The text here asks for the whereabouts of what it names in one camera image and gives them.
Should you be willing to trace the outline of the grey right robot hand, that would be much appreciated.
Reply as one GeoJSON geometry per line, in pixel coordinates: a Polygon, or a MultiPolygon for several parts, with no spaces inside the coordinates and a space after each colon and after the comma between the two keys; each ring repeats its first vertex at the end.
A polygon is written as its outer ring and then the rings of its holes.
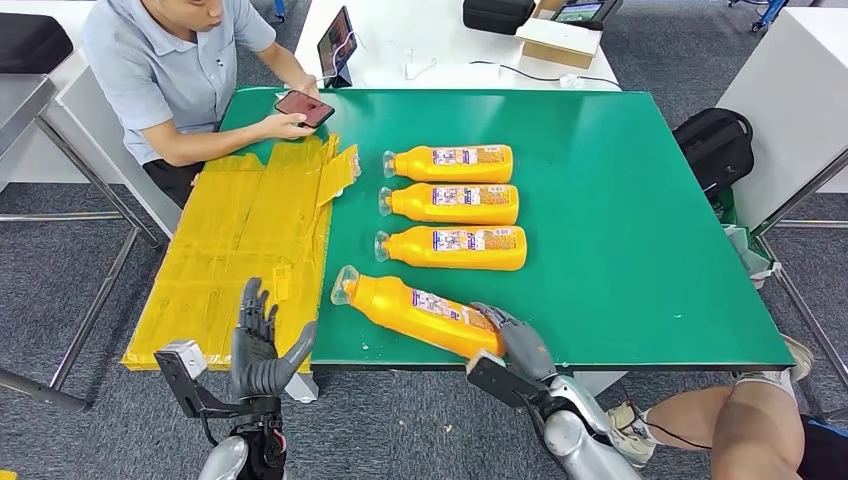
{"type": "Polygon", "coordinates": [[[497,329],[514,370],[541,383],[557,375],[546,344],[530,324],[493,305],[472,302],[471,306],[497,329]]]}

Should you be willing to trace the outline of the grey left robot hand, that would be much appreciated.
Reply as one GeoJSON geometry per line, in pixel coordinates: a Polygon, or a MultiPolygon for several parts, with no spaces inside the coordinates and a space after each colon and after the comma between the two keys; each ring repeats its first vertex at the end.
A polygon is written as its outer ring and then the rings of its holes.
{"type": "Polygon", "coordinates": [[[311,353],[317,323],[302,328],[297,341],[279,355],[275,346],[276,304],[268,305],[269,292],[261,279],[251,277],[243,289],[238,321],[232,334],[231,376],[234,395],[240,399],[281,395],[311,353]]]}

